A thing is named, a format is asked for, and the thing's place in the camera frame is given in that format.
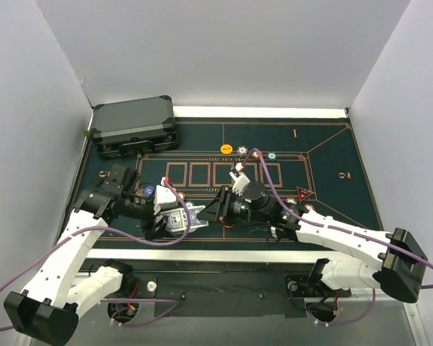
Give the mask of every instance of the white panel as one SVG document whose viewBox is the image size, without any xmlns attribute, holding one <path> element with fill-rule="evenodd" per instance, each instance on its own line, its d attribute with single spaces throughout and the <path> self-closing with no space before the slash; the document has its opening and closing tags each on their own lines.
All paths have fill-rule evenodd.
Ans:
<svg viewBox="0 0 433 346">
<path fill-rule="evenodd" d="M 90 114 L 35 2 L 0 0 L 0 285 L 56 240 Z"/>
<path fill-rule="evenodd" d="M 174 106 L 175 117 L 280 117 L 336 119 L 348 117 L 345 110 L 269 107 L 189 107 Z"/>
<path fill-rule="evenodd" d="M 433 0 L 411 2 L 350 118 L 387 231 L 408 229 L 433 262 Z M 419 308 L 433 345 L 433 290 Z"/>
<path fill-rule="evenodd" d="M 37 0 L 92 103 L 349 107 L 409 0 Z"/>
</svg>

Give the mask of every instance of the poker chip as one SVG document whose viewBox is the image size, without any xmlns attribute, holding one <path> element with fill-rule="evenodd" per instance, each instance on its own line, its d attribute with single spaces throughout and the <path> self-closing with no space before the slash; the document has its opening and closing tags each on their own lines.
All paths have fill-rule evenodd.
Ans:
<svg viewBox="0 0 433 346">
<path fill-rule="evenodd" d="M 240 157 L 245 157 L 247 155 L 248 149 L 244 146 L 240 146 L 237 148 L 237 155 Z"/>
<path fill-rule="evenodd" d="M 223 144 L 222 147 L 220 148 L 220 151 L 224 155 L 229 155 L 232 153 L 232 147 L 229 144 Z"/>
<path fill-rule="evenodd" d="M 151 195 L 154 193 L 155 190 L 156 190 L 155 187 L 150 185 L 143 190 L 143 194 L 145 197 L 149 198 L 151 197 Z"/>
<path fill-rule="evenodd" d="M 267 157 L 268 157 L 269 161 L 276 161 L 276 159 L 277 159 L 276 153 L 268 153 Z"/>
</svg>

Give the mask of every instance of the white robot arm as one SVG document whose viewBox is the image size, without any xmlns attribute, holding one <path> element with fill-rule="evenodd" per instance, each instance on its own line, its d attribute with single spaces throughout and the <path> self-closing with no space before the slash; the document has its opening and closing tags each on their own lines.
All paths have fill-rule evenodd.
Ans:
<svg viewBox="0 0 433 346">
<path fill-rule="evenodd" d="M 264 223 L 277 241 L 287 238 L 349 255 L 341 261 L 318 259 L 313 270 L 316 271 L 315 279 L 320 282 L 311 282 L 311 286 L 321 284 L 330 292 L 347 288 L 381 288 L 399 301 L 417 301 L 425 266 L 385 246 L 402 247 L 425 260 L 425 253 L 409 232 L 403 229 L 396 229 L 394 233 L 371 231 L 320 215 L 294 201 L 282 205 L 269 196 L 264 184 L 247 178 L 241 163 L 229 175 L 232 187 L 222 187 L 214 201 L 198 214 L 199 219 L 223 224 L 241 220 L 247 225 L 252 221 Z M 357 235 L 370 236 L 381 244 Z"/>
<path fill-rule="evenodd" d="M 109 177 L 82 192 L 58 240 L 62 246 L 48 256 L 21 292 L 11 292 L 6 297 L 4 308 L 18 332 L 50 345 L 65 345 L 79 319 L 101 299 L 131 294 L 135 286 L 132 266 L 112 259 L 80 284 L 71 284 L 88 251 L 103 233 L 97 227 L 108 226 L 118 216 L 127 216 L 143 220 L 144 228 L 152 229 L 161 210 L 178 206 L 175 195 L 161 185 L 157 185 L 154 200 L 135 196 L 137 177 L 136 170 L 114 164 Z M 93 229 L 79 232 L 87 227 Z"/>
</svg>

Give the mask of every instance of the green felt mat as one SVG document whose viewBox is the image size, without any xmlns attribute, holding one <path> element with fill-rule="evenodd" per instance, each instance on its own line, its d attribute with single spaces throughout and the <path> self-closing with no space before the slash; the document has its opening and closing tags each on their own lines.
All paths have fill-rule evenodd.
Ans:
<svg viewBox="0 0 433 346">
<path fill-rule="evenodd" d="M 76 197 L 86 187 L 108 174 L 114 163 L 140 170 L 141 188 L 156 185 L 167 175 L 186 200 L 206 205 L 222 185 L 231 182 L 229 168 L 239 159 L 234 152 L 224 155 L 226 143 L 234 151 L 239 146 L 277 153 L 268 169 L 282 198 L 298 198 L 298 188 L 312 192 L 302 205 L 311 205 L 318 213 L 338 221 L 368 229 L 381 229 L 381 221 L 364 171 L 357 142 L 348 119 L 245 119 L 177 118 L 180 145 L 161 154 L 102 160 L 88 146 L 76 181 L 71 210 Z M 266 183 L 260 164 L 250 160 L 246 172 L 251 179 Z M 138 221 L 119 218 L 111 226 L 142 236 Z M 312 250 L 311 244 L 266 241 L 263 229 L 248 231 L 242 226 L 226 229 L 212 224 L 198 229 L 171 249 L 213 250 Z M 94 248 L 150 249 L 113 234 L 104 233 Z"/>
</svg>

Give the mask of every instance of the cable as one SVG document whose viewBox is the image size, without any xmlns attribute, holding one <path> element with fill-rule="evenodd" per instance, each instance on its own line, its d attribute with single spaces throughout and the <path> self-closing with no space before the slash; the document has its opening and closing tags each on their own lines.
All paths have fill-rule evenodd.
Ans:
<svg viewBox="0 0 433 346">
<path fill-rule="evenodd" d="M 276 191 L 276 188 L 274 187 L 273 180 L 271 179 L 271 176 L 269 175 L 268 167 L 266 166 L 265 160 L 263 160 L 263 154 L 261 153 L 261 151 L 259 151 L 257 148 L 254 148 L 254 149 L 250 150 L 250 152 L 248 153 L 248 155 L 245 157 L 244 161 L 242 162 L 242 165 L 243 166 L 245 165 L 245 162 L 247 162 L 247 160 L 249 159 L 250 155 L 253 152 L 256 152 L 258 154 L 258 158 L 260 159 L 261 166 L 263 167 L 263 170 L 265 172 L 266 179 L 268 180 L 269 187 L 271 188 L 271 191 L 273 192 L 274 197 L 276 198 L 277 202 L 281 205 L 281 207 L 290 216 L 293 216 L 294 218 L 296 218 L 299 221 L 303 221 L 303 222 L 308 223 L 308 224 L 310 224 L 312 226 L 315 226 L 315 227 L 324 227 L 323 223 L 313 222 L 313 221 L 307 220 L 306 218 L 301 217 L 300 215 L 297 215 L 296 213 L 294 213 L 293 211 L 291 211 L 284 204 L 284 202 L 282 201 L 282 199 L 279 197 L 279 195 L 278 195 L 278 193 Z M 432 263 L 430 263 L 427 260 L 421 258 L 420 256 L 417 256 L 416 254 L 413 254 L 410 251 L 407 251 L 406 249 L 403 249 L 402 247 L 397 247 L 394 244 L 385 243 L 384 241 L 381 241 L 381 240 L 376 239 L 376 238 L 372 238 L 371 236 L 366 236 L 364 234 L 354 233 L 354 232 L 352 232 L 352 231 L 350 231 L 348 229 L 344 229 L 342 227 L 328 225 L 328 228 L 329 229 L 335 229 L 336 231 L 344 232 L 346 234 L 351 234 L 352 236 L 356 236 L 358 238 L 365 239 L 367 241 L 373 241 L 374 243 L 383 245 L 384 247 L 388 247 L 388 248 L 390 248 L 390 249 L 392 249 L 394 251 L 400 252 L 401 254 L 404 254 L 404 255 L 410 257 L 411 259 L 416 260 L 417 262 L 422 263 L 426 267 L 428 267 L 430 269 L 433 269 L 433 264 Z M 430 288 L 433 288 L 433 283 L 430 284 L 430 285 L 423 285 L 421 287 L 422 290 L 426 290 L 426 289 L 430 289 Z"/>
<path fill-rule="evenodd" d="M 186 225 L 186 230 L 184 231 L 184 233 L 179 238 L 177 238 L 175 240 L 172 240 L 172 241 L 167 241 L 166 243 L 155 243 L 153 241 L 147 241 L 147 240 L 144 240 L 144 239 L 136 238 L 135 236 L 132 236 L 132 235 L 130 235 L 130 234 L 124 232 L 124 231 L 121 231 L 119 229 L 113 229 L 111 227 L 104 227 L 104 226 L 86 227 L 84 229 L 80 229 L 78 231 L 75 231 L 73 234 L 71 234 L 71 236 L 67 236 L 66 238 L 62 239 L 54 247 L 52 247 L 51 249 L 49 249 L 42 257 L 40 257 L 39 259 L 35 260 L 29 267 L 25 268 L 22 272 L 20 272 L 19 274 L 17 274 L 13 278 L 11 278 L 8 281 L 6 281 L 2 286 L 0 286 L 0 293 L 6 287 L 8 287 L 9 285 L 11 285 L 14 281 L 16 281 L 17 279 L 19 279 L 20 277 L 22 277 L 24 274 L 26 274 L 29 271 L 31 271 L 32 268 L 36 267 L 41 262 L 43 262 L 44 260 L 46 260 L 56 250 L 60 249 L 65 243 L 67 243 L 68 241 L 70 241 L 73 236 L 78 236 L 79 234 L 82 234 L 84 232 L 88 232 L 88 231 L 103 231 L 103 232 L 105 232 L 105 231 L 108 231 L 108 232 L 112 232 L 112 233 L 119 234 L 121 236 L 127 237 L 127 238 L 129 238 L 129 239 L 131 239 L 133 241 L 138 242 L 138 243 L 145 244 L 145 245 L 151 245 L 153 247 L 169 247 L 171 245 L 175 245 L 175 244 L 179 243 L 180 241 L 182 241 L 188 235 L 189 230 L 191 229 L 191 216 L 189 215 L 189 210 L 186 207 L 185 202 L 181 199 L 181 197 L 175 191 L 175 189 L 172 187 L 172 185 L 169 184 L 166 180 L 164 180 L 164 184 L 165 184 L 165 187 L 168 187 L 172 191 L 173 195 L 175 195 L 175 197 L 178 199 L 178 202 L 180 202 L 181 206 L 185 210 L 186 218 L 188 220 L 188 224 Z M 0 327 L 0 332 L 3 332 L 5 330 L 10 330 L 10 329 L 13 329 L 13 326 Z"/>
<path fill-rule="evenodd" d="M 93 270 L 93 267 L 95 265 L 99 265 L 98 269 L 101 268 L 101 265 L 99 263 L 93 263 L 92 265 L 90 265 L 89 268 L 88 268 L 88 277 L 92 276 L 92 270 Z"/>
<path fill-rule="evenodd" d="M 172 307 L 170 307 L 169 309 L 165 310 L 164 312 L 162 312 L 160 315 L 155 316 L 153 319 L 150 319 L 149 321 L 146 322 L 142 322 L 142 323 L 137 323 L 137 324 L 132 324 L 132 323 L 128 323 L 128 324 L 122 324 L 122 327 L 130 327 L 130 328 L 135 328 L 135 327 L 142 327 L 145 326 L 147 324 L 153 323 L 158 321 L 159 319 L 161 319 L 162 317 L 164 317 L 165 315 L 169 314 L 170 312 L 172 312 L 173 310 L 176 309 L 176 307 L 178 306 L 178 302 L 174 301 L 172 299 L 156 299 L 156 298 L 135 298 L 135 299 L 101 299 L 101 303 L 173 303 Z M 115 313 L 113 313 L 110 317 L 111 322 L 115 322 L 117 324 L 119 324 L 119 322 L 117 322 L 114 317 L 116 317 L 120 312 L 127 310 L 128 308 L 124 308 L 121 310 L 117 310 Z"/>
<path fill-rule="evenodd" d="M 309 303 L 309 304 L 308 304 L 308 308 L 309 308 L 309 310 L 311 310 L 311 311 L 316 311 L 317 308 L 313 309 L 313 308 L 311 308 L 311 306 L 316 306 L 316 305 L 318 305 L 318 307 L 319 307 L 319 306 L 324 306 L 324 307 L 326 307 L 327 309 L 333 311 L 333 309 L 332 309 L 329 305 L 327 305 L 327 304 L 325 303 L 325 301 L 326 301 L 328 298 L 330 298 L 330 297 L 325 296 L 324 298 L 322 298 L 322 299 L 321 299 L 320 301 L 318 301 L 318 302 Z M 292 296 L 292 292 L 290 291 L 290 302 L 292 303 L 292 305 L 293 305 L 297 310 L 300 310 L 300 311 L 308 311 L 308 309 L 304 309 L 304 308 L 300 308 L 300 307 L 296 306 L 295 303 L 294 303 L 294 299 L 295 299 L 295 298 Z"/>
<path fill-rule="evenodd" d="M 138 284 L 135 283 L 135 289 L 133 290 L 133 293 L 128 297 L 128 299 L 133 298 L 135 296 L 137 290 L 138 290 Z M 136 308 L 133 305 L 131 305 L 130 303 L 127 303 L 127 305 L 131 310 L 133 310 L 133 311 L 136 310 Z"/>
<path fill-rule="evenodd" d="M 355 319 L 349 319 L 346 321 L 337 321 L 337 322 L 328 323 L 328 322 L 320 321 L 319 319 L 314 317 L 314 315 L 312 314 L 309 307 L 307 307 L 307 310 L 308 310 L 308 314 L 315 320 L 315 323 L 319 323 L 319 324 L 322 324 L 322 325 L 327 326 L 327 327 L 329 327 L 329 326 L 333 327 L 333 326 L 343 326 L 344 324 L 350 324 L 350 323 L 361 321 L 365 316 L 367 316 L 373 310 L 374 306 L 375 306 L 375 289 L 373 288 L 372 289 L 372 303 L 367 308 L 367 310 L 361 314 L 361 316 L 358 316 Z"/>
<path fill-rule="evenodd" d="M 335 291 L 335 299 L 333 300 L 333 310 L 338 311 L 338 290 Z"/>
</svg>

